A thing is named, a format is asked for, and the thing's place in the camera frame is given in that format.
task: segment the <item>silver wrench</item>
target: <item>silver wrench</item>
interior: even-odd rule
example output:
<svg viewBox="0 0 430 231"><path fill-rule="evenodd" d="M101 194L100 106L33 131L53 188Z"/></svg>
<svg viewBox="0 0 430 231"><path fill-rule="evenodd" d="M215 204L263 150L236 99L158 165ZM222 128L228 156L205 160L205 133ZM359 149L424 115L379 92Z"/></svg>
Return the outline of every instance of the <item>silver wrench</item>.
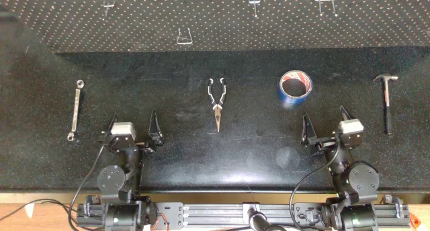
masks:
<svg viewBox="0 0 430 231"><path fill-rule="evenodd" d="M78 124L79 99L81 98L81 89L83 88L83 86L84 86L83 81L78 80L77 81L76 95L75 95L75 108L73 110L72 131L70 131L69 135L67 136L68 141L75 140L75 132L76 132L77 124Z"/></svg>

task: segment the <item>hammer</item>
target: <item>hammer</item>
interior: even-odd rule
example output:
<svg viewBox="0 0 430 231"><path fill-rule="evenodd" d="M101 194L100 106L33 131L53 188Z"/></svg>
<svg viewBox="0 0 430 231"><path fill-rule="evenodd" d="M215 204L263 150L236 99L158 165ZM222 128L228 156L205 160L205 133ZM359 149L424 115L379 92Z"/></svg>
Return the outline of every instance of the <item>hammer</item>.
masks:
<svg viewBox="0 0 430 231"><path fill-rule="evenodd" d="M392 76L388 73L381 74L377 76L376 79L382 78L385 85L385 127L386 133L388 137L392 137L392 122L391 122L391 113L390 113L390 94L388 93L388 81L389 80L397 80L398 76Z"/></svg>

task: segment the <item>pliers handle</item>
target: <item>pliers handle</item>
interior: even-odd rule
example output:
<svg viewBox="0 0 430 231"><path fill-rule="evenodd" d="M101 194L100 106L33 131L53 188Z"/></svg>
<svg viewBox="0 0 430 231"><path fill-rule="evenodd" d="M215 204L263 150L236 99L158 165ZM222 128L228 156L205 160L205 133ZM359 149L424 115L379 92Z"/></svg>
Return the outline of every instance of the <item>pliers handle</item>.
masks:
<svg viewBox="0 0 430 231"><path fill-rule="evenodd" d="M220 79L220 82L222 83L222 95L220 101L217 103L212 94L212 85L214 84L214 80L209 79L208 81L208 95L210 104L212 104L212 109L215 109L216 107L222 109L222 105L224 104L224 100L226 99L226 84L224 83L224 77Z"/></svg>

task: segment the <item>black tabletop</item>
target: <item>black tabletop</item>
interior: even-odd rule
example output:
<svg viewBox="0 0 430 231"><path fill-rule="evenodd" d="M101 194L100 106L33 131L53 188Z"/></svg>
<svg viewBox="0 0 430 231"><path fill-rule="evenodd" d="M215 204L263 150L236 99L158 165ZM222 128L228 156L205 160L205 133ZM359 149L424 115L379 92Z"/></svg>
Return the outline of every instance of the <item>black tabletop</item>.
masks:
<svg viewBox="0 0 430 231"><path fill-rule="evenodd" d="M26 54L0 56L0 189L75 191L97 155L97 135L114 112L147 137L156 110L165 145L144 156L142 191L292 191L325 164L300 146L302 114L328 136L345 106L365 127L353 151L380 171L380 191L430 191L430 49L343 48L246 52ZM280 77L301 70L313 81L308 99L285 109ZM381 73L390 82L394 137L384 134ZM224 77L227 93L220 133L207 94L209 78ZM85 82L77 141L71 129L76 81ZM213 86L216 98L221 85ZM97 191L97 174L116 163L102 154L84 191ZM307 180L307 192L333 191L329 172Z"/></svg>

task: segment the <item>black pegboard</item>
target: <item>black pegboard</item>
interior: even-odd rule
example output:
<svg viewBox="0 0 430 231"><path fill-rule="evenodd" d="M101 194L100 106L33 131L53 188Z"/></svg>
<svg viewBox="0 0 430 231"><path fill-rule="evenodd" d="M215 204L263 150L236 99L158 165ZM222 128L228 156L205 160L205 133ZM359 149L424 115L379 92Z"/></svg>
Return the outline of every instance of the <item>black pegboard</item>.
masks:
<svg viewBox="0 0 430 231"><path fill-rule="evenodd" d="M115 5L104 20L103 2ZM54 52L430 46L430 0L1 0ZM193 44L178 45L178 29Z"/></svg>

